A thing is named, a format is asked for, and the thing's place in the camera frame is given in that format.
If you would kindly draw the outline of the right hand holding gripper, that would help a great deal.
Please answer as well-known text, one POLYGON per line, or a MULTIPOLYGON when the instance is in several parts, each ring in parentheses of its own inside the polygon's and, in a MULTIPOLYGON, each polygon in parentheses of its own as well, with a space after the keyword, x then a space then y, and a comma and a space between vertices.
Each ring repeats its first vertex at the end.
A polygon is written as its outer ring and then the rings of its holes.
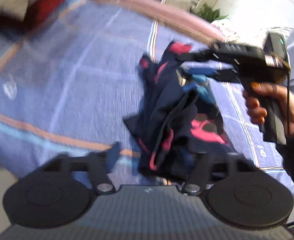
POLYGON ((247 114, 259 126, 263 139, 285 145, 294 134, 294 96, 284 86, 251 83, 244 90, 247 114))

